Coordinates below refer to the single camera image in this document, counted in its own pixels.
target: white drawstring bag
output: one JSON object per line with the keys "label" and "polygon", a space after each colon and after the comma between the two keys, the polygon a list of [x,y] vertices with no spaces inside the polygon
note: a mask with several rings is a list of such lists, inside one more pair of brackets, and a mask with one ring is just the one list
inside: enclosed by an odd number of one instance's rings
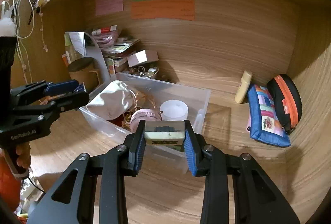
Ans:
{"label": "white drawstring bag", "polygon": [[100,92],[87,109],[105,120],[113,120],[129,110],[135,102],[137,90],[123,81],[115,80]]}

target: transparent plastic bin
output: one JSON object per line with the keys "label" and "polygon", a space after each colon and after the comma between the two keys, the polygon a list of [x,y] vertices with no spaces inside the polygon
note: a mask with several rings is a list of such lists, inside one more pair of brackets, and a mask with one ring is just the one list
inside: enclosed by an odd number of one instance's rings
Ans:
{"label": "transparent plastic bin", "polygon": [[[211,93],[210,90],[137,77],[124,73],[117,73],[115,76],[110,78],[109,81],[103,83],[91,92],[90,100],[102,92],[102,90],[114,80],[125,81],[146,95],[152,95],[157,108],[159,108],[160,105],[167,100],[174,99],[184,102],[188,106],[188,119],[192,124],[194,132],[198,134],[201,133]],[[122,144],[126,135],[130,134],[130,131],[100,118],[99,116],[88,111],[86,107],[81,107],[80,111],[83,113],[92,128],[104,133],[113,142]],[[183,172],[187,171],[187,161],[184,152],[180,152],[166,146],[147,145],[145,155],[151,156],[165,165],[181,169]]]}

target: white box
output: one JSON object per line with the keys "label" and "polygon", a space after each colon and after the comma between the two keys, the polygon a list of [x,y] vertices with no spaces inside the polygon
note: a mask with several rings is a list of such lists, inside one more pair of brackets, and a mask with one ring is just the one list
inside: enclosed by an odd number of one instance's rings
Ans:
{"label": "white box", "polygon": [[[133,76],[124,73],[117,73],[111,77],[109,81],[100,85],[93,92],[90,93],[90,100],[98,95],[110,82],[113,80],[125,81],[134,86],[137,90],[145,94],[152,95],[155,100],[156,107],[167,100],[180,100],[188,106],[188,119],[190,120],[195,133],[200,134],[202,125],[205,119],[206,110],[209,102],[211,90],[188,87],[180,84],[173,84],[169,82],[149,79],[144,77]],[[85,119],[92,128],[104,133],[114,142],[122,144],[125,137],[130,134],[121,127],[118,127],[103,118],[91,113],[86,107],[81,107],[80,111],[83,113]],[[187,161],[185,152],[180,152],[166,146],[150,146],[146,145],[145,157],[151,156],[157,161],[181,169],[183,172],[187,171]]]}
{"label": "white box", "polygon": [[129,63],[129,67],[133,67],[139,64],[158,61],[158,54],[155,50],[146,49],[128,56],[127,61]]}

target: black cable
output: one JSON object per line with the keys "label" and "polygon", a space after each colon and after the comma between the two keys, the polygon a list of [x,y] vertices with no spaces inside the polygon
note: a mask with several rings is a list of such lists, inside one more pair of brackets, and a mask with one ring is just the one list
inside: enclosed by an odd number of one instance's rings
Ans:
{"label": "black cable", "polygon": [[32,182],[32,180],[31,180],[30,177],[28,177],[28,179],[30,180],[31,184],[32,184],[36,189],[38,189],[38,190],[40,190],[41,192],[43,192],[43,193],[46,194],[46,192],[44,192],[41,188],[37,187],[36,184],[34,184],[34,182]]}

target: orange sticky note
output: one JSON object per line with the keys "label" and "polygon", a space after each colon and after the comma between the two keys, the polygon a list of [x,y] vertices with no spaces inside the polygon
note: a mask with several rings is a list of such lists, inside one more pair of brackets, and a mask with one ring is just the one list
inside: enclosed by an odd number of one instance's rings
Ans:
{"label": "orange sticky note", "polygon": [[132,19],[195,20],[194,0],[150,0],[131,3]]}

